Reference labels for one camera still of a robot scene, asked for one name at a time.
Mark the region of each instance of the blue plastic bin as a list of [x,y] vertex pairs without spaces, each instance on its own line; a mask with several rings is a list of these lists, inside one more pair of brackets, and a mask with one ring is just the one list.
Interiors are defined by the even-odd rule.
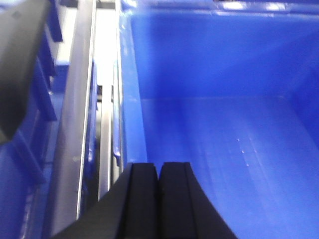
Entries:
[[123,159],[189,161],[240,239],[317,239],[318,9],[264,6],[122,14]]
[[52,121],[56,120],[55,94],[49,95],[39,62],[30,88],[27,114],[13,140],[0,145],[0,235],[16,239],[40,231],[47,193],[40,191],[41,185],[48,185],[50,176],[45,169],[52,166],[47,149],[55,147],[49,143]]

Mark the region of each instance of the bin floor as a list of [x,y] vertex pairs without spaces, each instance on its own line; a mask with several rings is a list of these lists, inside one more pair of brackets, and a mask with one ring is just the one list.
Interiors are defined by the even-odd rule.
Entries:
[[280,97],[142,100],[149,162],[191,162],[240,239],[317,239],[319,150]]

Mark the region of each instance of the black object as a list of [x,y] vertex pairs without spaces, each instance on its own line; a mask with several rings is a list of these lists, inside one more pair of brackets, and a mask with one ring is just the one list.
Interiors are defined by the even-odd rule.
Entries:
[[129,164],[111,190],[53,239],[236,239],[189,163]]
[[0,143],[12,139],[27,108],[47,0],[26,0],[0,14]]
[[184,164],[165,163],[159,185],[162,238],[197,238]]
[[206,197],[190,163],[165,163],[159,181],[163,193],[161,208],[165,212],[162,215],[162,231],[165,233],[162,238],[237,238]]

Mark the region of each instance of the blue crate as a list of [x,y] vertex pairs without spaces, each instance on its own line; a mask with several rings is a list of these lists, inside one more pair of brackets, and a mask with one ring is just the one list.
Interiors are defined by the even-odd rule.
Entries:
[[55,60],[49,45],[49,36],[45,31],[43,33],[42,42],[38,53],[39,63],[43,70],[46,84],[51,88],[50,76],[55,76]]
[[59,1],[50,0],[50,2],[52,6],[47,19],[47,25],[50,29],[50,33],[51,33],[53,41],[60,42],[60,41],[63,41],[63,37],[62,37],[61,25],[59,21],[59,12],[58,12]]
[[319,9],[123,12],[124,163],[189,161],[240,239],[319,235]]
[[37,217],[35,213],[44,214],[44,208],[42,212],[32,209],[36,207],[34,197],[39,185],[49,184],[50,178],[44,172],[49,158],[47,149],[50,147],[54,150],[55,143],[49,144],[50,136],[54,134],[51,126],[52,121],[56,120],[55,112],[60,113],[62,106],[53,106],[56,104],[56,94],[49,95],[39,66],[37,62],[27,114],[13,140],[0,146],[0,235],[6,239],[19,238],[26,227],[31,231],[27,214],[30,218]]

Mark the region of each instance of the blue plastic surface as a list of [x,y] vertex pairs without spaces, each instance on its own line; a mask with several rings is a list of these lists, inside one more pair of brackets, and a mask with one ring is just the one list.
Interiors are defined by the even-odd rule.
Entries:
[[52,57],[46,32],[43,33],[38,58],[44,72],[46,84],[48,88],[51,88],[50,76],[55,76],[55,59]]
[[32,203],[28,198],[35,195],[38,184],[48,183],[43,167],[55,111],[51,100],[45,100],[49,93],[42,84],[45,79],[35,73],[26,117],[13,140],[0,146],[0,235],[6,239],[23,234],[22,223]]
[[54,78],[52,85],[53,94],[50,95],[52,99],[52,105],[56,112],[57,121],[51,123],[50,132],[48,134],[48,147],[45,148],[44,162],[43,162],[43,175],[46,183],[38,185],[35,199],[33,200],[33,208],[30,210],[30,218],[32,218],[32,224],[28,221],[26,226],[28,227],[28,234],[26,238],[30,239],[45,239],[46,228],[51,225],[51,221],[48,219],[48,198],[49,188],[51,182],[52,165],[55,153],[55,146],[57,143],[58,129],[60,125],[60,118],[63,107],[65,85],[68,73],[68,63],[59,63],[56,66],[56,77]]
[[191,162],[240,239],[319,235],[319,17],[301,11],[121,18],[124,161]]
[[318,8],[319,0],[122,0],[121,9],[192,9],[192,10],[234,10],[234,11],[292,11]]
[[84,159],[84,176],[86,179],[92,179],[96,172],[95,162],[95,125],[96,125],[96,109],[97,109],[97,65],[92,64],[90,101],[88,112],[88,125],[86,132],[85,159]]
[[120,130],[120,99],[118,82],[118,62],[113,66],[113,155],[116,157],[116,163],[121,165],[121,130]]
[[57,0],[50,0],[52,3],[51,11],[47,19],[47,24],[50,29],[51,37],[53,41],[59,42],[63,41],[62,32],[61,32],[61,26],[59,21],[59,13],[58,13],[58,7],[59,1]]

